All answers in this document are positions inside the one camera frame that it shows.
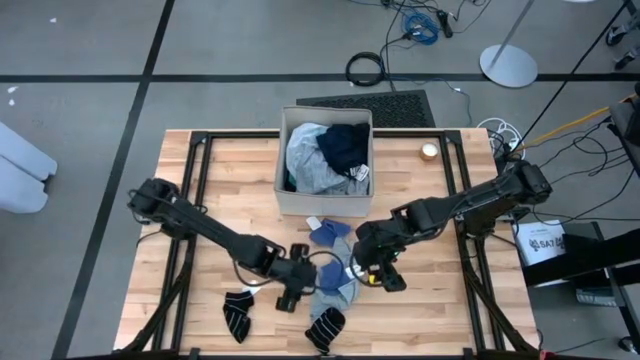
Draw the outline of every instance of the gray floor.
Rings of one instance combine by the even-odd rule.
[[[458,1],[440,0],[447,10]],[[479,73],[477,59],[499,43],[525,0],[493,0],[464,34],[431,47],[392,48],[397,73]],[[0,74],[140,74],[164,2],[0,0]],[[610,17],[619,1],[591,4],[539,1],[513,43],[528,50],[547,74],[569,72]],[[478,13],[466,6],[460,25]],[[179,0],[155,67],[156,74],[314,74],[342,73],[356,52],[377,51],[393,12],[346,0]],[[623,21],[628,18],[625,12]],[[394,27],[392,36],[400,34]],[[633,38],[609,48],[603,43],[578,70],[609,73],[614,56]],[[359,65],[360,71],[374,68]],[[624,72],[640,71],[640,61]],[[473,124],[503,118],[524,131],[560,86],[538,82],[509,90],[490,82],[452,82],[471,96]],[[13,94],[0,84],[0,121],[59,161],[51,198],[34,215],[0,213],[0,359],[51,356],[80,263],[113,165],[137,89],[130,84],[18,84]],[[615,102],[633,92],[631,82],[569,83],[531,139]],[[425,89],[436,124],[467,126],[465,98],[440,82],[398,89]],[[118,326],[140,226],[125,208],[126,191],[152,176],[166,129],[274,128],[284,105],[295,99],[388,91],[386,84],[355,88],[339,82],[152,83],[146,96],[96,268],[81,312],[70,356],[107,353]],[[618,147],[607,131],[596,134],[607,148]],[[527,159],[543,162],[567,139],[531,149]],[[595,166],[599,155],[569,150],[544,168],[549,179]],[[541,210],[576,214],[614,195],[631,167],[597,177],[576,176],[554,186]],[[634,176],[624,196],[594,211],[594,216],[629,217],[638,203]],[[637,223],[602,222],[606,236]],[[592,339],[607,340],[575,354],[635,358],[617,349],[625,330],[617,310],[578,305],[568,287],[530,291],[546,348],[558,350]]]

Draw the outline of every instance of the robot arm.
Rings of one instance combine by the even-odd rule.
[[[498,216],[519,204],[542,203],[550,193],[540,169],[519,161],[497,178],[464,192],[415,200],[392,209],[389,220],[365,222],[356,229],[353,255],[386,291],[403,291],[406,283],[391,263],[406,246],[435,239],[458,216],[466,233],[487,236]]]
[[[278,298],[278,310],[294,312],[297,301],[305,294],[304,288],[315,286],[316,268],[306,257],[308,245],[294,244],[286,259],[282,246],[259,235],[236,233],[203,214],[180,197],[175,184],[162,179],[147,179],[132,193],[128,207],[135,214],[162,224],[163,233],[178,239],[202,235],[226,249],[240,267],[283,283],[285,292]]]

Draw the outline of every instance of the black and white striped sock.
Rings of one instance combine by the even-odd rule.
[[[253,295],[250,291],[242,293],[227,293],[222,311],[231,335],[241,344],[249,334],[251,319],[247,316],[249,308],[253,306]]]
[[[329,355],[329,344],[340,334],[344,324],[344,315],[338,309],[329,308],[313,322],[311,329],[304,332],[304,336],[321,355]]]

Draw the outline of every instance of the floor mat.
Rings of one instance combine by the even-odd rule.
[[[436,127],[424,90],[344,95],[296,100],[297,105],[329,108],[368,109],[374,128]]]

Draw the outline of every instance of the cardboard box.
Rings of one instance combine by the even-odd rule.
[[[364,196],[310,195],[289,192],[284,189],[285,156],[293,130],[304,123],[326,126],[333,124],[360,124],[368,122],[369,132],[369,191]],[[280,154],[278,155],[274,190],[283,215],[364,217],[369,213],[375,189],[373,164],[373,121],[371,111],[363,109],[331,109],[308,106],[288,106],[282,112],[280,127]]]

